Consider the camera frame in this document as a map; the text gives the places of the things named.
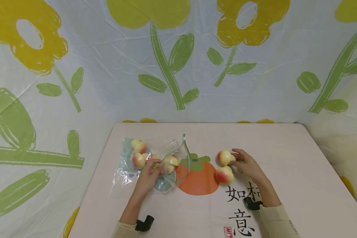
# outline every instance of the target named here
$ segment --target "sleeve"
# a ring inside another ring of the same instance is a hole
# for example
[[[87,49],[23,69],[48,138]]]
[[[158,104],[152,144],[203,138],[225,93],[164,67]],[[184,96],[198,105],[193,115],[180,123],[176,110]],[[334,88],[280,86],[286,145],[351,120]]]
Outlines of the sleeve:
[[[271,208],[261,205],[260,218],[267,228],[270,238],[300,238],[283,204]]]
[[[139,231],[135,228],[136,225],[128,225],[118,221],[111,238],[138,238]]]

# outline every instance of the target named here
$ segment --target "orange persimmon illustration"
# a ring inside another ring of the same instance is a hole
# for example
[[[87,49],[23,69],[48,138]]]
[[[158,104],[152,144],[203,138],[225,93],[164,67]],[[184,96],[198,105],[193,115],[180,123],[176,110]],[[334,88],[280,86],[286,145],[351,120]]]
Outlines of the orange persimmon illustration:
[[[214,193],[219,182],[216,179],[216,169],[210,163],[209,156],[198,157],[197,154],[191,153],[191,168],[189,174],[184,178],[179,189],[184,193],[194,196],[208,195]],[[176,181],[187,173],[188,159],[180,161],[176,167]]]

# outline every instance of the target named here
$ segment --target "clear plastic bag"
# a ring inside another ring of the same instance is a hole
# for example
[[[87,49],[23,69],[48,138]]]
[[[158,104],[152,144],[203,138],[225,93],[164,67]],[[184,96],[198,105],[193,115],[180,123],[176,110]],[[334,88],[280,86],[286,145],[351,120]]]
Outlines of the clear plastic bag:
[[[152,156],[155,158],[156,155],[163,161],[163,163],[165,163],[171,155],[175,155],[179,161],[187,159],[188,165],[185,165],[185,167],[178,165],[172,173],[162,173],[156,181],[153,192],[166,193],[172,188],[179,186],[186,175],[188,175],[191,168],[190,153],[185,142],[185,134],[182,136],[170,136],[146,140],[143,140],[142,138],[136,139],[147,143],[147,150],[145,152],[148,153],[148,156],[146,156],[147,161]],[[115,171],[113,186],[111,188],[111,196],[114,198],[131,196],[141,172],[141,169],[137,169],[133,165],[132,157],[134,155],[134,148],[131,146],[133,140],[134,138],[123,139],[123,150],[120,155],[119,166]]]

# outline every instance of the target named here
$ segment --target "yellow flower petal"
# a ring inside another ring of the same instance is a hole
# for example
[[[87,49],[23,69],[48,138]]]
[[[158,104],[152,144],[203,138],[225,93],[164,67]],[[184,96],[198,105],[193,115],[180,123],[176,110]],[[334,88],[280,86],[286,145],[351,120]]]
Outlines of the yellow flower petal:
[[[357,22],[357,0],[343,0],[335,12],[339,22]]]
[[[73,227],[75,218],[78,215],[78,211],[81,207],[78,207],[76,210],[73,211],[73,214],[71,214],[69,220],[66,222],[65,229],[63,230],[63,238],[68,238],[71,228]]]
[[[16,28],[18,20],[28,20],[38,29],[43,48],[26,43]],[[59,15],[43,0],[0,0],[0,43],[8,44],[15,57],[36,74],[51,73],[54,59],[68,52],[66,40],[58,35],[60,26]]]
[[[183,25],[190,0],[107,0],[108,10],[121,26],[137,29],[153,21],[158,29]]]
[[[137,29],[146,25],[150,18],[144,12],[148,1],[143,0],[107,0],[111,17],[121,26]]]
[[[274,121],[266,118],[266,119],[262,119],[262,120],[257,121],[257,123],[274,123]]]
[[[350,181],[348,180],[347,177],[345,176],[340,176],[341,180],[343,181],[344,185],[346,186],[346,188],[349,190],[349,192],[351,193],[352,196],[355,196],[354,193],[354,188],[352,186],[352,184],[350,183]]]
[[[236,25],[239,10],[247,2],[257,4],[257,15],[251,25],[240,29]],[[269,28],[287,13],[290,0],[218,0],[218,9],[223,16],[218,22],[218,41],[230,48],[244,42],[245,45],[261,45],[270,36]]]
[[[157,122],[157,121],[149,118],[143,118],[142,120],[140,120],[140,122]]]

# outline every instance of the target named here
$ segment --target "peach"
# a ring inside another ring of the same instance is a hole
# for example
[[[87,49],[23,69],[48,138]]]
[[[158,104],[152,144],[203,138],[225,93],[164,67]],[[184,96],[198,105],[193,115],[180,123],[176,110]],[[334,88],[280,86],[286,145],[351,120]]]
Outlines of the peach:
[[[131,141],[132,148],[136,148],[140,144],[140,142],[141,142],[140,140],[136,140],[136,139],[132,140]]]
[[[219,183],[229,185],[234,181],[234,175],[229,166],[224,166],[216,170],[216,178]]]
[[[134,156],[132,157],[132,164],[137,169],[144,168],[144,165],[145,165],[144,156],[141,155],[141,153],[135,153]]]
[[[232,160],[235,160],[235,157],[230,153],[230,151],[221,150],[218,152],[217,161],[221,166],[228,165]]]
[[[153,154],[153,155],[151,155],[151,159],[152,160],[158,160],[160,158],[160,156],[158,155],[158,154]]]
[[[143,153],[143,154],[141,154],[141,157],[143,157],[143,159],[147,162],[148,161],[148,157],[149,157],[149,153]]]
[[[144,141],[141,141],[139,144],[136,145],[134,148],[134,153],[140,153],[143,154],[147,151],[147,143]]]
[[[171,174],[173,173],[173,171],[175,170],[175,166],[174,165],[170,165],[167,163],[164,163],[164,173],[165,174]]]
[[[170,155],[169,157],[167,157],[165,159],[165,163],[167,163],[169,165],[178,166],[179,165],[179,159],[175,155]]]

